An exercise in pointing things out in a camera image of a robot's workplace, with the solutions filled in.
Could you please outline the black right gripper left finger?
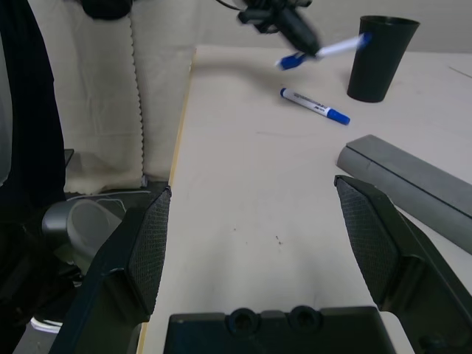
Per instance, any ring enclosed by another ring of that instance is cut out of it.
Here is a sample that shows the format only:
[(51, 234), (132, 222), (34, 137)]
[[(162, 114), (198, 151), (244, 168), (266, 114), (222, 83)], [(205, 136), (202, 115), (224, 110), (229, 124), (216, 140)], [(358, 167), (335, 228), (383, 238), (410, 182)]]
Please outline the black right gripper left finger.
[(126, 353), (156, 306), (172, 192), (129, 209), (94, 257), (51, 353)]

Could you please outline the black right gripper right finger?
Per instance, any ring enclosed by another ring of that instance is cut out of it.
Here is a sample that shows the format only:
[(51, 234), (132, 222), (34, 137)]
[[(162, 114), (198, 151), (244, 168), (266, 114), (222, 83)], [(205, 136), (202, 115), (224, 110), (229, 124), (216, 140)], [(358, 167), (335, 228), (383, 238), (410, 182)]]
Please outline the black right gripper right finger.
[(371, 184), (337, 175), (351, 249), (369, 293), (415, 353), (471, 352), (471, 294), (426, 234)]

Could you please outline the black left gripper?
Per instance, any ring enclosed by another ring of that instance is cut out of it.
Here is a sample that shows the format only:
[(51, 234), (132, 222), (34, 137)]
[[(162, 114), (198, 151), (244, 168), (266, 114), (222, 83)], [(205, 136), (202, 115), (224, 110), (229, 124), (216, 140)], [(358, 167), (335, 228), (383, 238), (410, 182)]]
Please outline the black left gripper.
[(262, 34), (280, 32), (295, 48), (309, 57), (321, 49), (320, 40), (309, 23), (296, 10), (309, 7), (312, 1), (243, 1), (246, 6), (237, 18), (241, 24), (250, 24)]

